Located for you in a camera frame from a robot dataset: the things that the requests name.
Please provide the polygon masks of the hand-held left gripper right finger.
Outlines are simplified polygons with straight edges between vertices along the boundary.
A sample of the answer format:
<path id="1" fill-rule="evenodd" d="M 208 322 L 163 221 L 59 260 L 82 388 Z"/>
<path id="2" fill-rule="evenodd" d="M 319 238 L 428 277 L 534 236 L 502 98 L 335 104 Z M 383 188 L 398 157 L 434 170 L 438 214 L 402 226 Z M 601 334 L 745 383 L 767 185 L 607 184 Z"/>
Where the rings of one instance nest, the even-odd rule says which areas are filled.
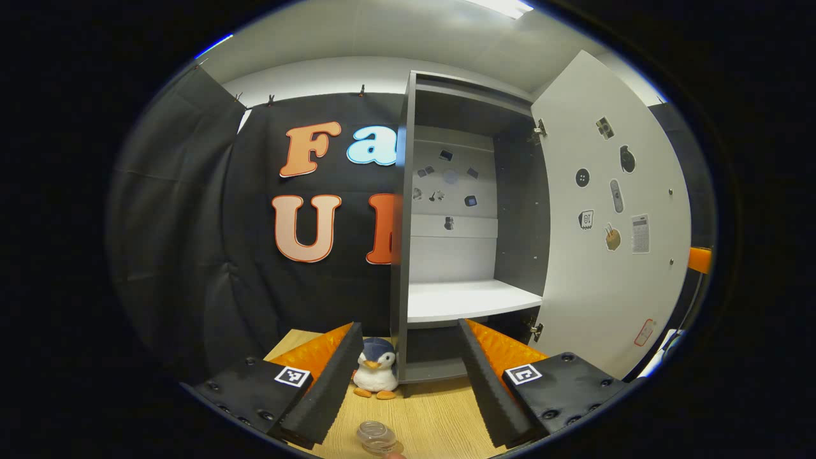
<path id="1" fill-rule="evenodd" d="M 645 383 L 624 382 L 571 352 L 545 356 L 489 326 L 459 319 L 467 377 L 495 446 L 535 442 L 603 412 Z"/>

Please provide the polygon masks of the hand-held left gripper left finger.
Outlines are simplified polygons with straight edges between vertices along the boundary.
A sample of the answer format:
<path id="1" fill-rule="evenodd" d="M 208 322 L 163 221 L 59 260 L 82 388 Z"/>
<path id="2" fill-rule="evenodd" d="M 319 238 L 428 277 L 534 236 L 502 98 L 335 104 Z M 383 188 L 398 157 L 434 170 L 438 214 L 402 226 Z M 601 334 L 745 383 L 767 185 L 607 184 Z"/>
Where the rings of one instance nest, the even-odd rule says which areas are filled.
<path id="1" fill-rule="evenodd" d="M 243 429 L 312 449 L 334 424 L 362 349 L 362 324 L 352 322 L 271 360 L 248 356 L 182 387 Z"/>

